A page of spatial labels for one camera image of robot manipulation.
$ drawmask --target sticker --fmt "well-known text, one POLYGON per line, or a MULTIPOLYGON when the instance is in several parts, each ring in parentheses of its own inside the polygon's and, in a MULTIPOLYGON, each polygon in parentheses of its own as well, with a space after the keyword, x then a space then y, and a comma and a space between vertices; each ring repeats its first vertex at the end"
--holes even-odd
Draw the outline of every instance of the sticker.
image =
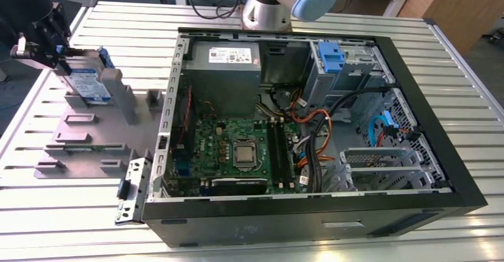
POLYGON ((249 48, 210 48, 209 63, 252 63, 249 48))
POLYGON ((308 104, 306 101, 304 101, 304 99, 301 98, 298 98, 297 103, 301 105, 301 107, 305 107, 308 104))
POLYGON ((298 177, 298 184, 308 185, 308 176, 301 175, 298 177))
POLYGON ((105 104, 110 100, 110 94, 105 85, 97 81, 97 73, 92 68, 72 69, 68 82, 88 103, 105 104))

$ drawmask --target cpu socket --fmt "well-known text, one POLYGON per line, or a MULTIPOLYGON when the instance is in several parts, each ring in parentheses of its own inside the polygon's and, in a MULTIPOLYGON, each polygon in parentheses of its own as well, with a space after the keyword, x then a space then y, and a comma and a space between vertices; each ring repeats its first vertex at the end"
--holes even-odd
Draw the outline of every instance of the cpu socket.
POLYGON ((233 167, 248 172, 256 167, 256 147, 253 139, 233 141, 233 167))

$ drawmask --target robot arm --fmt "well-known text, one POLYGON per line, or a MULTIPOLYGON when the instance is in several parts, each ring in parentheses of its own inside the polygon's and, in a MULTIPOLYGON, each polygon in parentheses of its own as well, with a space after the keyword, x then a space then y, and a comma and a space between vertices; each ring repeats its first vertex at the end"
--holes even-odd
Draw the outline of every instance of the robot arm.
POLYGON ((18 39, 10 56, 34 68, 58 68, 57 72, 69 74, 62 54, 70 29, 62 4, 50 0, 0 0, 0 17, 18 39))
POLYGON ((301 21, 318 19, 336 0, 246 0, 241 17, 245 28, 284 31, 290 26, 290 15, 301 21))

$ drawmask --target power supply label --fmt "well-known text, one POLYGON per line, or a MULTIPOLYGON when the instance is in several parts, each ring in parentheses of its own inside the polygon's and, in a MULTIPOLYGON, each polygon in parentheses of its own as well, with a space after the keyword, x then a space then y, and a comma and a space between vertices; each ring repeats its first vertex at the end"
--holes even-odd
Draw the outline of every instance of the power supply label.
POLYGON ((209 63, 252 63, 249 48, 210 48, 209 63))

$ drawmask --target ram slot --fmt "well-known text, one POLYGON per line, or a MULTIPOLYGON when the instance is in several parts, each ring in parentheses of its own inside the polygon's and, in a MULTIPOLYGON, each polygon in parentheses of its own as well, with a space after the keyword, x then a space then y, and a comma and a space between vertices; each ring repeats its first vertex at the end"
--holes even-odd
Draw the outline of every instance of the ram slot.
POLYGON ((286 146, 286 137, 284 124, 281 122, 276 123, 276 145, 277 145, 277 157, 281 170, 281 181, 284 187, 289 187, 292 183, 292 173, 290 173, 290 164, 289 164, 289 151, 286 146))
POLYGON ((281 169, 277 162, 277 147, 276 147, 276 129, 274 122, 268 122, 268 150, 269 150, 269 166, 270 166, 270 177, 273 184, 281 183, 281 169))

